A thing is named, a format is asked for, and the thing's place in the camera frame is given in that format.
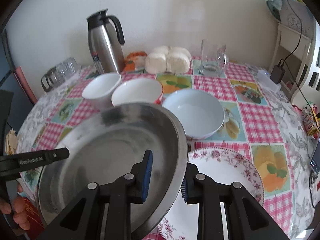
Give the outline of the left human hand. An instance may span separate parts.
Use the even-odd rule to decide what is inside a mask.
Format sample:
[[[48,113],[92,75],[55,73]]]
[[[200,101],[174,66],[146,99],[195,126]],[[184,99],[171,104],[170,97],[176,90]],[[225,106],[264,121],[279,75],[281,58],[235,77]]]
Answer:
[[[1,198],[1,212],[3,214],[11,214],[14,212],[13,219],[19,225],[18,229],[13,229],[13,232],[19,236],[30,229],[26,206],[24,199],[18,194],[13,203],[10,205]]]

